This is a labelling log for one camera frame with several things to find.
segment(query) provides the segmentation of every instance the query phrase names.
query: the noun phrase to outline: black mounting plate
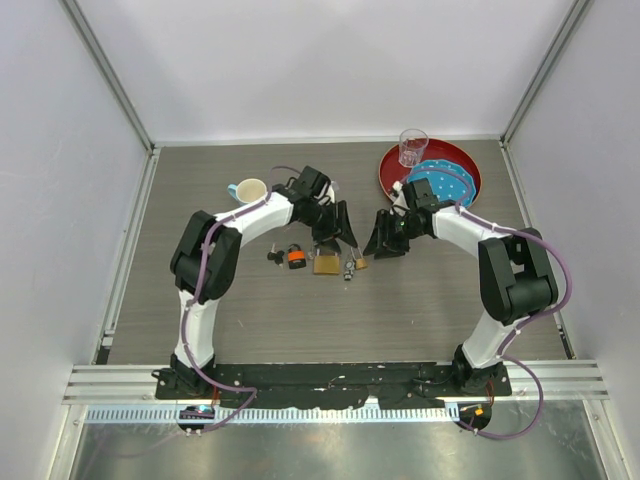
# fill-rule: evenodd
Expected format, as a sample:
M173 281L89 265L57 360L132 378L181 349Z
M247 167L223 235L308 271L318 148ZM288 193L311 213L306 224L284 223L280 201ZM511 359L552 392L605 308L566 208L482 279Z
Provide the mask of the black mounting plate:
M436 362L218 364L213 379L226 385L258 389L251 408L341 410L364 405L372 395L382 409L441 407L442 397L486 396L484 389L463 392L453 383L450 364ZM511 395L507 369L499 365L494 375L495 396ZM210 399L208 389L200 397ZM220 392L221 406L240 406L248 394ZM175 398L158 386L158 399Z

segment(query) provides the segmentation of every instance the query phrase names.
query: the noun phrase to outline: orange padlock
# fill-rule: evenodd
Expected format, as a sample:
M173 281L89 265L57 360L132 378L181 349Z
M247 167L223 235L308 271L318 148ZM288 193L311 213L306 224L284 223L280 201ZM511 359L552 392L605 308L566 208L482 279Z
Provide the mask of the orange padlock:
M290 270L296 270L298 268L304 268L307 266L307 259L300 245L292 243L289 245L289 253L287 254L287 262L289 263Z

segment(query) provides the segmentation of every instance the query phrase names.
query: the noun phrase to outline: clear glass cup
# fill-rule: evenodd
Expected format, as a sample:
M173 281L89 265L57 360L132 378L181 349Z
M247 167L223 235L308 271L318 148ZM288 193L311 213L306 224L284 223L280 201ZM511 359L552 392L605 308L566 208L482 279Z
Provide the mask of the clear glass cup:
M409 128L400 134L398 161L403 167L415 167L422 162L422 155L429 144L429 137L422 130Z

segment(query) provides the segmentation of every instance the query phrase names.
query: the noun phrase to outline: brass padlock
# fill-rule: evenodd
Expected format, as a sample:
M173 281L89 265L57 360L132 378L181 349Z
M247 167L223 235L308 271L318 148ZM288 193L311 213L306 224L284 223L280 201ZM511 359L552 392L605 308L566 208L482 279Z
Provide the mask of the brass padlock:
M340 275L340 257L337 253L333 255L321 255L317 250L313 259L314 275Z
M351 255L353 255L353 258L356 261L356 270L364 270L365 268L367 268L369 265L367 265L367 261L364 259L364 256L362 255L362 251L358 248L357 249L358 255L356 255L356 250L355 249L351 249Z

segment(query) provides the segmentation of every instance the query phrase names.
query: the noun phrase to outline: small metal object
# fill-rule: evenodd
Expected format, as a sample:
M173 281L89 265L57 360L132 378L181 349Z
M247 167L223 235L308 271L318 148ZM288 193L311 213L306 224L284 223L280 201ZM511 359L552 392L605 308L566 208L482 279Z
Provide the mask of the small metal object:
M278 250L276 251L276 244L274 243L271 246L271 250L267 253L267 260L274 262L280 268L284 269L284 251Z

